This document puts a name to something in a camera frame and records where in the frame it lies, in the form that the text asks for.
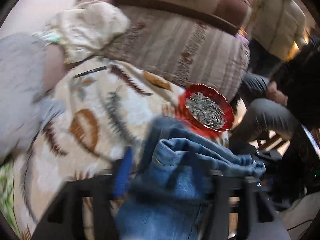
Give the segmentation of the blue denim jeans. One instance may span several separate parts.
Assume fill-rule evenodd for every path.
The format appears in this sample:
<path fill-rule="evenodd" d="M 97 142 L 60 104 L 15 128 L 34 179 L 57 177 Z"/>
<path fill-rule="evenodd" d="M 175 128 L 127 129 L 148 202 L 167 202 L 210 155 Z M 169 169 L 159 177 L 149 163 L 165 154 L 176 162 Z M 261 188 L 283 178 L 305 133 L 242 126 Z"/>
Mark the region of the blue denim jeans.
<path fill-rule="evenodd" d="M 116 224 L 121 239 L 198 239 L 213 192 L 210 171 L 231 178 L 262 176 L 261 161 L 234 155 L 170 117 L 149 127 L 138 171 Z"/>

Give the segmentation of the green patterned quilt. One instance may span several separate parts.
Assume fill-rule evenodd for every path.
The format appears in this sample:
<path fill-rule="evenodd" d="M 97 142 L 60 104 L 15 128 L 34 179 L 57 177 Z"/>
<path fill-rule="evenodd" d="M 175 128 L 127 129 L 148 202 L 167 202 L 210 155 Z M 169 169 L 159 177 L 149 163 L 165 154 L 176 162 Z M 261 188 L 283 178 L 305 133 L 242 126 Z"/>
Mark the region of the green patterned quilt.
<path fill-rule="evenodd" d="M 20 232 L 14 213 L 14 173 L 12 160 L 1 166 L 0 171 L 1 212 L 5 221 L 20 239 Z"/>

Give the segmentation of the seated person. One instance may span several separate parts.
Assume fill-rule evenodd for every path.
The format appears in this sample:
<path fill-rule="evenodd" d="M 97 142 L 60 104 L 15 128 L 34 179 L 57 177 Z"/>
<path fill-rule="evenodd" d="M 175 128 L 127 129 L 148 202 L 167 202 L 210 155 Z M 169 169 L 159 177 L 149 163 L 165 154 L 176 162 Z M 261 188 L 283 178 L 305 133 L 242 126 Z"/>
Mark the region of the seated person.
<path fill-rule="evenodd" d="M 270 79 L 246 74 L 238 93 L 246 112 L 229 139 L 234 154 L 254 154 L 250 142 L 269 131 L 290 143 L 281 159 L 269 162 L 264 176 L 277 209 L 318 191 L 319 146 L 311 132 L 319 129 L 319 37 L 311 37 Z"/>

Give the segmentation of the beige leaf-pattern blanket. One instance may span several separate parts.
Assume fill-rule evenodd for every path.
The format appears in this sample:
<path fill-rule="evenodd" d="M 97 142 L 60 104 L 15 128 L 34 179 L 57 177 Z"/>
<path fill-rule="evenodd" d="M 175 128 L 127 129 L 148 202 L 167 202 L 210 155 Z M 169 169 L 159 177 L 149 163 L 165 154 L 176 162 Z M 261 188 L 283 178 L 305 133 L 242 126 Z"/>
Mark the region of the beige leaf-pattern blanket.
<path fill-rule="evenodd" d="M 107 66 L 77 79 L 76 74 Z M 37 223 L 64 182 L 95 177 L 123 157 L 125 135 L 142 143 L 159 115 L 174 115 L 184 89 L 158 88 L 141 70 L 103 57 L 78 65 L 57 84 L 52 97 L 65 105 L 37 136 L 31 150 L 13 160 L 14 213 L 20 239 Z"/>

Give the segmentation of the red bowl of seeds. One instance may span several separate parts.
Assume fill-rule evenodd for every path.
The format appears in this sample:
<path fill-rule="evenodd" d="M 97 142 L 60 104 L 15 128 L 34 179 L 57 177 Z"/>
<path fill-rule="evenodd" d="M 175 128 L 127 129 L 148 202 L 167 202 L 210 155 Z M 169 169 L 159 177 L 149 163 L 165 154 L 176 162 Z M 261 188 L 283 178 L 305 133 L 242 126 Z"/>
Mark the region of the red bowl of seeds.
<path fill-rule="evenodd" d="M 204 137 L 215 139 L 231 129 L 233 109 L 217 90 L 203 84 L 192 84 L 178 97 L 177 118 Z"/>

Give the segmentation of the black pen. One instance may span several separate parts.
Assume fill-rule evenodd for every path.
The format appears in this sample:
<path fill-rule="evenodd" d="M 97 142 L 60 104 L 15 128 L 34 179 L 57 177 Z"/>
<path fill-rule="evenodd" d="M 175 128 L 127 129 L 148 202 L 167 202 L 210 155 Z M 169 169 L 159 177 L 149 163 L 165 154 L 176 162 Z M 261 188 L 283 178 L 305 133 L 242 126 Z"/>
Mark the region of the black pen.
<path fill-rule="evenodd" d="M 77 78 L 80 78 L 80 77 L 83 77 L 83 76 L 86 76 L 86 75 L 89 75 L 89 74 L 92 74 L 92 73 L 100 72 L 100 71 L 106 70 L 106 69 L 107 69 L 107 66 L 102 66 L 102 67 L 94 68 L 94 69 L 87 70 L 87 71 L 85 71 L 85 72 L 76 74 L 75 76 L 73 76 L 73 78 L 74 78 L 74 79 L 77 79 Z"/>

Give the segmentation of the grey quilted pillow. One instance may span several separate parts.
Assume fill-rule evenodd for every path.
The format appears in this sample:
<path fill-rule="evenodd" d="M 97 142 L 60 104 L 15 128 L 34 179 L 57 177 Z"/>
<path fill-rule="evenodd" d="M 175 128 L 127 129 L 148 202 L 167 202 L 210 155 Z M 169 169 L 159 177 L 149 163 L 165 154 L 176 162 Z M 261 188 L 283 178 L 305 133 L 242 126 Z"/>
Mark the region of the grey quilted pillow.
<path fill-rule="evenodd" d="M 67 73 L 64 53 L 39 37 L 17 33 L 1 39 L 1 161 L 27 151 L 53 118 L 65 111 L 46 93 Z"/>

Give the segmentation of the light green cloth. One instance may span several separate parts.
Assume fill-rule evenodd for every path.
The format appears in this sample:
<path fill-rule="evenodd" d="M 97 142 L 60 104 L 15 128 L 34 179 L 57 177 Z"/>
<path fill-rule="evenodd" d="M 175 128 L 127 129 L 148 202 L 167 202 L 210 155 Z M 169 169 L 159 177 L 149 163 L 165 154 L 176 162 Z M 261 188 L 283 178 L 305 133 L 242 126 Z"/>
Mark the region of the light green cloth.
<path fill-rule="evenodd" d="M 63 36 L 60 33 L 57 33 L 52 30 L 37 31 L 33 33 L 32 36 L 38 37 L 44 40 L 44 42 L 46 42 L 46 45 L 50 45 L 50 44 L 63 45 L 65 43 Z"/>

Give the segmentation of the cream patterned pillow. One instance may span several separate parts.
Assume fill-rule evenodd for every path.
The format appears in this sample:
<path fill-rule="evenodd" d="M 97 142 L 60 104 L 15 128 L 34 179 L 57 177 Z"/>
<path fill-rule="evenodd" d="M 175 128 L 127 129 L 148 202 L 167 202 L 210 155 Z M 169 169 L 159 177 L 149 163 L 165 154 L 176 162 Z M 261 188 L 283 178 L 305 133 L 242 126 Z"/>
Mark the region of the cream patterned pillow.
<path fill-rule="evenodd" d="M 103 1 L 80 3 L 55 15 L 45 30 L 60 33 L 65 43 L 65 64 L 84 61 L 102 50 L 130 27 L 129 18 Z"/>

